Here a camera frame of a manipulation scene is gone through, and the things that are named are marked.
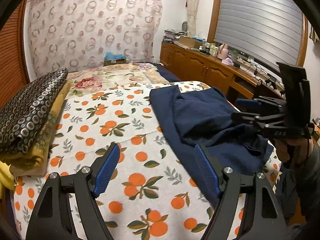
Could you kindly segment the right hand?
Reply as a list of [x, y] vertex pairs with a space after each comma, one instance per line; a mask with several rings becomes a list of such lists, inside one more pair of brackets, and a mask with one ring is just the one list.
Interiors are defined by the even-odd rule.
[[314, 147], [313, 141], [305, 138], [276, 140], [275, 144], [279, 160], [285, 168], [292, 170], [312, 155]]

